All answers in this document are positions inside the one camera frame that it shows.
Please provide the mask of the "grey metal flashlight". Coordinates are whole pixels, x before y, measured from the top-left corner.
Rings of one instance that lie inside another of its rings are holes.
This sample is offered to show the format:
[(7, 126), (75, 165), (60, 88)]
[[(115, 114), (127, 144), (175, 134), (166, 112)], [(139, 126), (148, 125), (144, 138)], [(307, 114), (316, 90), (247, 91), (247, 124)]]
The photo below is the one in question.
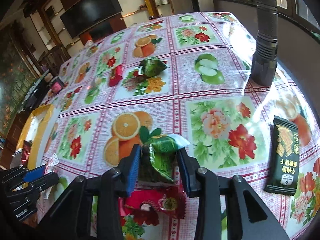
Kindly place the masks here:
[(278, 52), (277, 0), (255, 0), (258, 33), (252, 58), (251, 79), (260, 86), (272, 85)]

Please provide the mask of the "dark green biscuit bar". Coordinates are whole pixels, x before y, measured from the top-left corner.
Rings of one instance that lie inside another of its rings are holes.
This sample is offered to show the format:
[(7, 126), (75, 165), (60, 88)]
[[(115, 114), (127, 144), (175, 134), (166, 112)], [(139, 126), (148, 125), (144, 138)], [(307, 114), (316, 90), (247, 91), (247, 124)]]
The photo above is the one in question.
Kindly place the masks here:
[(294, 196), (299, 173), (298, 127), (293, 122), (275, 116), (272, 128), (270, 173), (264, 191)]

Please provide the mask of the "pink labelled jar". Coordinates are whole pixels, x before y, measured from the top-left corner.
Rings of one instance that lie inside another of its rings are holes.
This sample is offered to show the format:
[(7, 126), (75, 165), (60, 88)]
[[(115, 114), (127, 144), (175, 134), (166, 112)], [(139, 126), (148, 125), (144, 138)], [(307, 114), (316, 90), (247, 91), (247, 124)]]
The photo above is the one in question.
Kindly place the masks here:
[(54, 77), (50, 82), (50, 90), (54, 95), (59, 94), (64, 87), (65, 84), (58, 76)]

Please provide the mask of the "black piano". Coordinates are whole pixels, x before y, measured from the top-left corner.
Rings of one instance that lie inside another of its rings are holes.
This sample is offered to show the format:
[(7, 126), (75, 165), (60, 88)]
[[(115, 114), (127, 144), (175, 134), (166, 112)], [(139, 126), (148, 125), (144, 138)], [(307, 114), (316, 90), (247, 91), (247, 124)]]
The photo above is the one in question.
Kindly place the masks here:
[(46, 70), (42, 76), (31, 86), (24, 97), (18, 113), (32, 111), (38, 107), (49, 91), (50, 81), (53, 79), (50, 70)]

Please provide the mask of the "red white small packet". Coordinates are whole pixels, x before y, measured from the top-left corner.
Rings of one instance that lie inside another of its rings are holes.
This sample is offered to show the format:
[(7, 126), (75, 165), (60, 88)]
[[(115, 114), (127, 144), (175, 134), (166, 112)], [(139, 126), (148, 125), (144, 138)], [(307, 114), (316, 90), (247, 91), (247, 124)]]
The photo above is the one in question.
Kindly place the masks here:
[(59, 163), (59, 159), (56, 153), (53, 153), (49, 158), (48, 162), (46, 163), (44, 174), (49, 174), (50, 172), (56, 172), (58, 163)]

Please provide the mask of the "green triangular snack packet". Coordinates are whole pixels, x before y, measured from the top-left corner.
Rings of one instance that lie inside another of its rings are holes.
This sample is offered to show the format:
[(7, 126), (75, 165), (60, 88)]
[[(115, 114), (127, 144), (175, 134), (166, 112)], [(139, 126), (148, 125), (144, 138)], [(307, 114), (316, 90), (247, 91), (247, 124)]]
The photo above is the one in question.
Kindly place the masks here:
[(178, 134), (150, 137), (141, 147), (139, 180), (172, 184), (176, 153), (189, 144), (187, 139)]

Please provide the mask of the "dark green pyramid snack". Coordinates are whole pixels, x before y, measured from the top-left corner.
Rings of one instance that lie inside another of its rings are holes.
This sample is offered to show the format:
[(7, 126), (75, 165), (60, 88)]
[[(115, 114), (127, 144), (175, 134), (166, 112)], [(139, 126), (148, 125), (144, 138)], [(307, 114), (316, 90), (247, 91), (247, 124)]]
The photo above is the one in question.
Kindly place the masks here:
[(138, 67), (138, 75), (154, 77), (168, 68), (167, 64), (157, 57), (147, 57), (143, 59)]

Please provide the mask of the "large floral wall painting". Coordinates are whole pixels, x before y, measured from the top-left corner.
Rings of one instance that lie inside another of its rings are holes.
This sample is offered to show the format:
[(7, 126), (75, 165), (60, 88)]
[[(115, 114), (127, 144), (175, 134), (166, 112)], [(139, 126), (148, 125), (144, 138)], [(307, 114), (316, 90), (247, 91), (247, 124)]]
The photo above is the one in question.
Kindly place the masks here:
[(6, 136), (35, 77), (9, 36), (1, 38), (1, 133)]

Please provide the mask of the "silver foil snack bag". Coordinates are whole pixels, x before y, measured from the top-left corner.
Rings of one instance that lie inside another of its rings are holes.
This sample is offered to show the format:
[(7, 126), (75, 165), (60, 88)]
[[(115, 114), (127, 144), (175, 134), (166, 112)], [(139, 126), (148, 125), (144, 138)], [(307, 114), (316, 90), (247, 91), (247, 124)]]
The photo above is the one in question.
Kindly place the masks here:
[(22, 158), (22, 149), (19, 148), (12, 155), (10, 168), (15, 168), (15, 167), (21, 166), (22, 165), (21, 158)]

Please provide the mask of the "clear green snack packet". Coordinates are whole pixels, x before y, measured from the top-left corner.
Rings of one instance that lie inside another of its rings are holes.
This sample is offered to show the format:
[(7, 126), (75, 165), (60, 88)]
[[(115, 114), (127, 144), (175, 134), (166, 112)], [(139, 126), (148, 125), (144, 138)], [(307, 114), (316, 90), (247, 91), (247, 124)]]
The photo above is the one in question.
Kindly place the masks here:
[(84, 99), (85, 104), (89, 105), (95, 100), (95, 98), (100, 93), (100, 86), (104, 83), (104, 81), (105, 79), (100, 76), (96, 76), (94, 80), (92, 80), (89, 86), (89, 89), (87, 91), (87, 95)]

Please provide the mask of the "red candy bar wrapper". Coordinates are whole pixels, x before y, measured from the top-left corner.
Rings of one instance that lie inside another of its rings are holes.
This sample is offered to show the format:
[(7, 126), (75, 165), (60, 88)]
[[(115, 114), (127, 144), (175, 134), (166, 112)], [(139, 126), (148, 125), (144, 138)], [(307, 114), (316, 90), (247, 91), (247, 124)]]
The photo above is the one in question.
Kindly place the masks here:
[(120, 64), (111, 70), (108, 85), (110, 87), (116, 86), (123, 79), (122, 75), (123, 75), (123, 65)]

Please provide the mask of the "floral fruit tablecloth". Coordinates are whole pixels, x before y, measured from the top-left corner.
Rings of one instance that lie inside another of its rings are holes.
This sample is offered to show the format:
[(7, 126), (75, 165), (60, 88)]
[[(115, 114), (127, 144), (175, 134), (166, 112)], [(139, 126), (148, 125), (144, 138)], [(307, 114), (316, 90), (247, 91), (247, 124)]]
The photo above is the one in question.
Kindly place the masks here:
[[(65, 62), (59, 72), (64, 89), (49, 92), (42, 102), (60, 114), (38, 160), (46, 163), (56, 153), (60, 181), (38, 201), (38, 217), (76, 176), (103, 174), (133, 144), (159, 131), (187, 139), (187, 152), (216, 174), (242, 175), (291, 239), (309, 230), (319, 211), (319, 125), (283, 64), (270, 87), (250, 80), (254, 51), (254, 37), (233, 14), (198, 12), (119, 31)], [(154, 77), (139, 76), (139, 64), (147, 57), (159, 58), (168, 68)], [(123, 79), (110, 87), (111, 70), (120, 64)], [(87, 105), (84, 99), (96, 76), (105, 81)], [(275, 116), (299, 129), (294, 196), (264, 191)]]

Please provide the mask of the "yellow rimmed white tray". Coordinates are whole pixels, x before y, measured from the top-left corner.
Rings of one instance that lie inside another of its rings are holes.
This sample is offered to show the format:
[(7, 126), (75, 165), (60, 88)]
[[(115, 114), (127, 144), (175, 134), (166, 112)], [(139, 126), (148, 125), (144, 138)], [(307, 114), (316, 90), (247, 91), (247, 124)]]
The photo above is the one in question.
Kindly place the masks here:
[(29, 142), (31, 140), (31, 150), (27, 160), (27, 168), (29, 170), (33, 170), (36, 167), (42, 138), (55, 111), (56, 108), (53, 104), (38, 107), (31, 112), (22, 128), (16, 150), (23, 148), (24, 141)]

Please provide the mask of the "red pyramid snack packet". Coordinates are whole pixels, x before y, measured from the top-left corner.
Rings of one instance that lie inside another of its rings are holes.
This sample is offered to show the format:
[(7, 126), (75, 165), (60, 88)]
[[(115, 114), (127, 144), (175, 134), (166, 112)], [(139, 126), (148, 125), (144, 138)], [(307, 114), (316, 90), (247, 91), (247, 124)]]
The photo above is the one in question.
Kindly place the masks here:
[(24, 167), (28, 165), (28, 159), (31, 152), (31, 142), (24, 141), (22, 146), (21, 163)]

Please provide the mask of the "black wall television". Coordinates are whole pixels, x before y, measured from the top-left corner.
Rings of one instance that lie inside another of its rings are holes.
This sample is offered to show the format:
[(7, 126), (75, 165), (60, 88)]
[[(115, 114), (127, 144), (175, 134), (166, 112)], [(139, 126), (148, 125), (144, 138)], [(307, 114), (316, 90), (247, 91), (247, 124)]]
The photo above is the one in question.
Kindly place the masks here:
[(80, 0), (60, 16), (71, 38), (122, 12), (118, 0)]

